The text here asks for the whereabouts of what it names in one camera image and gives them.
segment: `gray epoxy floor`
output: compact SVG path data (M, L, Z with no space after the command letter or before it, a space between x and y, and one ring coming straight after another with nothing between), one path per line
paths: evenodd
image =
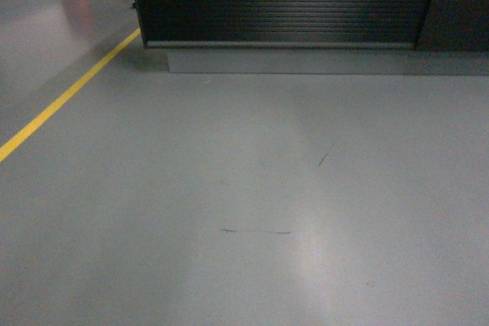
M172 75L137 39L0 164L3 324L487 325L487 82Z

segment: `yellow floor line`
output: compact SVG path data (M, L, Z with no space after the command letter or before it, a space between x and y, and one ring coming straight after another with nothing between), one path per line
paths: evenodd
M16 150L22 143L25 142L44 122L46 122L51 116L58 111L61 106L70 100L93 76L98 73L107 63L114 59L114 57L121 52L126 46L129 45L133 39L135 39L141 30L138 28L114 50L105 55L97 64L95 64L88 72L85 73L80 79L78 79L71 87L69 87L60 97L58 97L53 103L46 107L34 120L27 124L22 130L13 136L7 143L0 147L0 163L7 158L14 150Z

